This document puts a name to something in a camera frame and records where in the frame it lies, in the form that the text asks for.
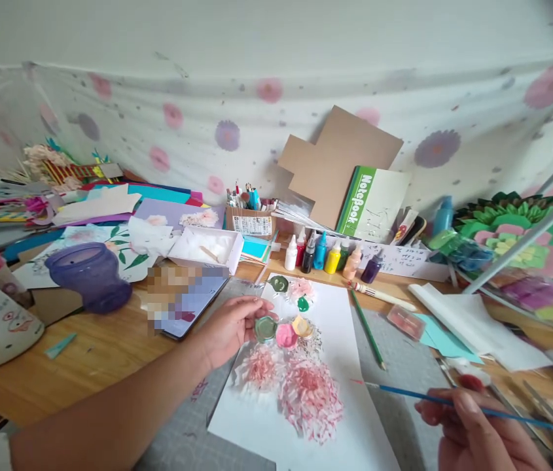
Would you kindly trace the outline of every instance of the floral fabric backdrop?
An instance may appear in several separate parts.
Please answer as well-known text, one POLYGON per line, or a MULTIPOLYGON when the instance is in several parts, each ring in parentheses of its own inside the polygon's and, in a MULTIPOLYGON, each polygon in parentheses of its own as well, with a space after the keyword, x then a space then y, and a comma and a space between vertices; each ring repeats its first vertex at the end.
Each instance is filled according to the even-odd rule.
POLYGON ((276 196, 291 178, 276 165, 288 136, 312 140, 333 105, 404 140, 391 169, 412 174, 405 203, 420 211, 445 194, 462 203, 530 191, 553 171, 549 62, 225 80, 0 67, 0 168, 17 167, 23 146, 53 139, 79 163, 108 155, 208 203, 236 180, 276 196))

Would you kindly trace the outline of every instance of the paper tag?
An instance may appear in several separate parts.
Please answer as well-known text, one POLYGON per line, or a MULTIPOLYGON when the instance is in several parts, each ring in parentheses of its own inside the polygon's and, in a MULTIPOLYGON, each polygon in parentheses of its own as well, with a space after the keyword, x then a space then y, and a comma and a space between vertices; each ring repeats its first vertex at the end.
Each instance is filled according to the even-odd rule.
POLYGON ((232 225, 237 232, 249 234, 250 236, 270 236, 272 235, 271 217, 248 217, 233 216, 232 225))

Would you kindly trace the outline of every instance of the forearm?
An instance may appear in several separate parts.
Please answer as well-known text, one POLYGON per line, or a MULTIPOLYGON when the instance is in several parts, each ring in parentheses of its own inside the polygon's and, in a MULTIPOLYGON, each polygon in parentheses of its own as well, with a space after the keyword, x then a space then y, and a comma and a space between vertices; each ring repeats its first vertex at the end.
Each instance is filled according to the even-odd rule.
POLYGON ((208 373, 202 348, 188 339, 119 383, 15 434, 13 468, 130 469, 208 373))

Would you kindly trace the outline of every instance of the purple glass jar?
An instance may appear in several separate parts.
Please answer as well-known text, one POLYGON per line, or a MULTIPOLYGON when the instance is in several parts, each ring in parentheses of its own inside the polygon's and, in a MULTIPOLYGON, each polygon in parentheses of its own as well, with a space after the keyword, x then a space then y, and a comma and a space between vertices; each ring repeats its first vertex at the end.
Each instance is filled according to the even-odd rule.
POLYGON ((89 242, 62 249, 45 260, 57 285, 82 295, 87 311, 106 314, 122 307, 132 285, 119 277, 119 261, 104 244, 89 242))

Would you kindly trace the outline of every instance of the pencil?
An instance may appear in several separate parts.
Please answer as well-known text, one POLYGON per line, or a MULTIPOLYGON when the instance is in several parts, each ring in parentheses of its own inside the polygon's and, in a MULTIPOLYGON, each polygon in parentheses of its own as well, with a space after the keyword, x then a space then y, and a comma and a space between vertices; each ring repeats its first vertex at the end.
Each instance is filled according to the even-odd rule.
MULTIPOLYGON (((356 379, 352 379, 351 381, 354 381, 359 384, 363 384, 362 381, 357 381, 356 379)), ((402 394, 403 396, 410 396, 418 399, 425 399, 431 402, 438 402, 439 404, 446 404, 447 406, 451 406, 451 407, 454 406, 453 401, 451 400, 441 399, 434 396, 427 396, 426 394, 421 394, 420 392, 408 391, 406 389, 394 388, 392 386, 378 385, 375 383, 369 383, 367 381, 365 381, 365 384, 367 384, 368 386, 374 386, 374 387, 380 388, 383 391, 387 391, 389 393, 402 394)), ((503 417, 505 419, 512 419, 519 422, 526 422, 532 425, 536 425, 538 427, 549 428, 553 430, 553 424, 550 424, 549 422, 542 422, 535 419, 528 419, 526 417, 521 417, 520 415, 509 414, 507 412, 501 412, 494 409, 481 408, 481 410, 484 412, 485 415, 490 415, 492 417, 503 417)))
POLYGON ((368 342, 370 343, 370 347, 374 352, 374 358, 376 358, 376 362, 379 364, 381 369, 384 370, 385 363, 383 362, 383 357, 381 356, 381 352, 379 352, 379 347, 376 345, 376 342, 374 341, 374 337, 372 336, 372 332, 370 331, 370 326, 368 325, 368 321, 366 321, 366 317, 363 315, 363 311, 361 310, 359 301, 357 301, 357 297, 355 296, 355 291, 354 290, 349 290, 349 291, 351 296, 353 296, 353 301, 355 302, 355 310, 357 311, 357 314, 359 314, 359 319, 361 320, 361 324, 363 325, 363 330, 365 330, 366 337, 368 337, 368 342))

